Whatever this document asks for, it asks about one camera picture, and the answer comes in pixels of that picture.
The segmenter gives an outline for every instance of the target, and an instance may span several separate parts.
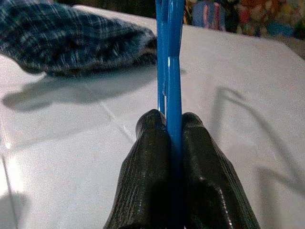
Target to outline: plaid cloth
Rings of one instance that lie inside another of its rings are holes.
[[[28,72],[70,76],[156,63],[156,37],[48,0],[0,0],[0,53]]]

